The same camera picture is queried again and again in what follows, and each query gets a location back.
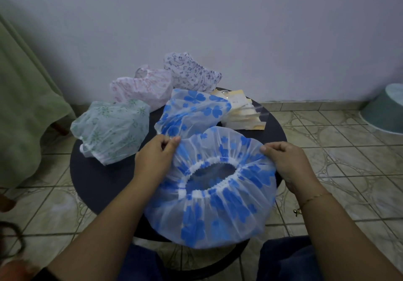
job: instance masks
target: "black tabletop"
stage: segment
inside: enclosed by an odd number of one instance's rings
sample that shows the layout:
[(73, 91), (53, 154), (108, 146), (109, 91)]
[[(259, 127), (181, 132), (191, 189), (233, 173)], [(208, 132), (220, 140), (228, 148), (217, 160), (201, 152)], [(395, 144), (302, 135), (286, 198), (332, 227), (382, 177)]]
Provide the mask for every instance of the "black tabletop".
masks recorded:
[[(150, 113), (149, 132), (140, 148), (142, 148), (155, 135), (154, 124), (162, 116), (164, 107)], [(261, 121), (266, 122), (265, 130), (238, 130), (247, 138), (254, 138), (261, 143), (286, 141), (283, 129), (275, 117), (263, 109)], [(119, 162), (104, 166), (95, 158), (85, 158), (80, 152), (81, 140), (74, 144), (70, 159), (70, 173), (73, 185), (78, 196), (96, 214), (99, 214), (118, 194), (126, 187), (133, 178), (134, 155)], [(276, 173), (277, 186), (281, 182), (281, 177)], [(148, 220), (143, 215), (139, 221), (135, 237), (170, 242), (159, 235), (150, 226)]]

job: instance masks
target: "green curtain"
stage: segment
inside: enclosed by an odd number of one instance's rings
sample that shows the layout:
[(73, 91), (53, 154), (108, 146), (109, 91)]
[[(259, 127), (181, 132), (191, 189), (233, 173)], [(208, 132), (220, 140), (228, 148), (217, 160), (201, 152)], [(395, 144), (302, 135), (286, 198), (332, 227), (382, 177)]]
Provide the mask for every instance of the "green curtain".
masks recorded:
[(0, 187), (16, 187), (41, 161), (47, 127), (74, 114), (35, 54), (0, 15)]

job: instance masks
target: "forearm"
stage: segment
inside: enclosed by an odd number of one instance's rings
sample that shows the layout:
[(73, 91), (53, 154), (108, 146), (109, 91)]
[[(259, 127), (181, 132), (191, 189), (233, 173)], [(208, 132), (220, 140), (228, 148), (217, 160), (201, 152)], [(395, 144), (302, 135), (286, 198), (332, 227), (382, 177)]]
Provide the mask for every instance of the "forearm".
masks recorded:
[(296, 197), (323, 277), (329, 280), (402, 280), (402, 275), (356, 226), (318, 181), (298, 187)]
[(154, 192), (143, 182), (133, 179), (48, 269), (62, 281), (115, 280)]

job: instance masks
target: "brown chair leg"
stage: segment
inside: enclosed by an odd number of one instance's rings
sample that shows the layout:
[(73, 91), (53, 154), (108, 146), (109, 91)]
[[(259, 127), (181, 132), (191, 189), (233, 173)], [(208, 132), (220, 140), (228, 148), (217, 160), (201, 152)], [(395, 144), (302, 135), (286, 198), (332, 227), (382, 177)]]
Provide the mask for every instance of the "brown chair leg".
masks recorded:
[(51, 128), (53, 128), (54, 130), (56, 130), (60, 135), (62, 136), (66, 136), (68, 135), (68, 130), (63, 128), (60, 124), (58, 124), (57, 122), (53, 122), (50, 125)]
[(16, 202), (0, 194), (0, 212), (8, 212), (14, 208)]

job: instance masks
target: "tiled floor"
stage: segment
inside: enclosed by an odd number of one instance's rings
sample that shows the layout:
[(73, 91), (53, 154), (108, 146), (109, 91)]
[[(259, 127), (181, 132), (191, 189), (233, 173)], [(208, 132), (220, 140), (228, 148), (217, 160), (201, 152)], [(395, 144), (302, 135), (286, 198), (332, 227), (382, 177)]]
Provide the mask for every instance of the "tiled floor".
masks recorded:
[[(288, 140), (304, 148), (323, 185), (403, 270), (403, 136), (372, 129), (356, 110), (272, 114)], [(95, 217), (72, 186), (68, 167), (74, 138), (50, 134), (43, 138), (43, 160), (37, 173), (17, 189), (0, 190), (17, 199), (17, 206), (0, 213), (0, 220), (20, 225), (27, 241), (24, 257), (39, 266), (47, 265)], [(264, 241), (307, 233), (302, 217), (293, 214), (297, 207), (295, 196), (281, 184), (265, 232), (252, 238), (238, 260), (209, 280), (254, 280)], [(16, 251), (19, 243), (12, 232), (6, 234), (7, 246)], [(143, 239), (134, 239), (134, 243), (157, 250), (166, 266), (183, 270), (214, 263), (233, 248), (193, 250)]]

